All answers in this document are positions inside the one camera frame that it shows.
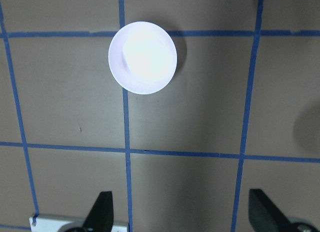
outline blue grid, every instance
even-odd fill
[[[119,24],[120,28],[125,26],[125,0],[119,1]],[[290,30],[262,30],[262,14],[263,14],[264,0],[258,0],[255,30],[184,30],[184,31],[167,31],[170,36],[173,37],[189,37],[189,36],[234,36],[234,37],[253,37],[250,66],[248,73],[246,98],[243,115],[243,125],[241,134],[241,144],[239,154],[228,153],[203,153],[203,152],[182,152],[182,151],[160,151],[160,150],[137,150],[130,148],[130,127],[129,127],[129,107],[128,107],[128,92],[123,89],[123,114],[124,114],[124,135],[125,135],[125,148],[108,148],[108,147],[86,147],[86,146],[65,146],[65,145],[46,145],[46,144],[29,144],[27,143],[24,124],[21,114],[20,102],[18,97],[18,90],[15,80],[15,73],[12,64],[9,38],[17,37],[113,37],[116,31],[100,31],[100,32],[88,32],[88,31],[49,31],[49,32],[7,32],[4,24],[4,15],[0,2],[0,25],[2,33],[0,38],[4,40],[6,57],[8,62],[8,68],[11,78],[12,91],[14,94],[14,102],[16,107],[16,113],[19,123],[20,135],[22,143],[14,142],[1,142],[0,146],[12,146],[22,147],[25,156],[25,163],[28,172],[30,190],[32,193],[34,213],[35,217],[33,221],[36,221],[36,217],[39,214],[39,207],[37,202],[37,195],[34,186],[34,180],[32,175],[32,169],[29,159],[28,148],[44,148],[44,149],[61,149],[61,150],[77,150],[77,151],[100,151],[100,152],[117,152],[125,153],[126,162],[126,183],[127,183],[127,200],[128,200],[128,219],[129,219],[129,231],[133,231],[133,209],[132,209],[132,184],[131,184],[131,154],[145,154],[145,155],[165,155],[165,156],[186,156],[186,157],[211,157],[211,158],[228,158],[238,159],[238,170],[234,193],[233,213],[231,221],[231,232],[236,231],[237,225],[237,213],[239,205],[239,197],[241,191],[241,181],[244,160],[264,160],[264,161],[283,161],[283,162],[300,162],[300,163],[320,163],[320,158],[300,158],[300,157],[281,157],[281,156],[257,156],[246,155],[246,142],[250,117],[251,95],[254,84],[254,74],[257,53],[259,48],[259,40],[261,36],[320,36],[320,30],[301,30],[292,32]],[[10,225],[1,225],[0,228],[27,230],[29,227],[18,227]]]

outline white plate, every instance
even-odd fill
[[[112,75],[123,88],[151,94],[163,89],[174,76],[177,50],[161,27],[138,21],[115,34],[108,60]]]

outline vertical blue line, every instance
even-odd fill
[[[118,1],[119,1],[119,24],[120,24],[120,28],[123,28],[126,24],[126,22],[125,22],[125,0],[118,0]],[[124,116],[124,143],[125,143],[125,148],[126,148],[125,171],[126,171],[126,189],[127,189],[127,200],[128,200],[129,232],[133,232],[128,91],[123,88],[122,94],[123,94],[123,116]]]
[[[38,207],[38,201],[37,201],[37,196],[36,196],[34,179],[33,179],[32,170],[31,170],[31,163],[30,163],[30,158],[29,158],[29,153],[28,153],[28,146],[27,146],[27,140],[26,140],[26,135],[25,135],[24,123],[22,120],[16,78],[15,78],[14,67],[13,67],[13,63],[12,63],[8,35],[7,35],[6,28],[5,28],[4,14],[3,14],[1,2],[0,2],[0,24],[1,24],[1,29],[2,29],[2,34],[3,34],[3,39],[4,39],[6,59],[7,59],[10,78],[11,78],[11,85],[12,85],[12,90],[13,90],[13,94],[14,94],[15,109],[16,109],[16,114],[17,114],[17,118],[18,118],[19,128],[20,128],[20,135],[21,135],[21,140],[22,140],[24,158],[25,158],[26,168],[27,168],[27,172],[28,172],[30,189],[31,189],[33,205],[34,205],[34,210],[35,210],[35,216],[33,218],[33,222],[35,223],[36,217],[39,214],[39,207]]]
[[[243,173],[244,157],[246,153],[246,144],[247,144],[251,97],[252,97],[252,91],[253,91],[253,85],[254,85],[257,53],[258,53],[260,35],[261,35],[263,7],[264,7],[264,0],[258,0],[256,20],[255,20],[255,30],[254,30],[254,41],[251,49],[249,74],[248,74],[248,81],[247,81],[247,87],[246,87],[246,98],[245,98],[245,104],[244,104],[243,125],[242,125],[241,143],[240,143],[240,158],[238,162],[238,170],[237,170],[236,183],[235,183],[233,212],[232,212],[232,221],[231,221],[231,230],[230,230],[231,232],[236,231],[236,225],[237,225],[237,215],[238,215],[239,198],[240,198],[240,191],[241,191],[242,173]]]

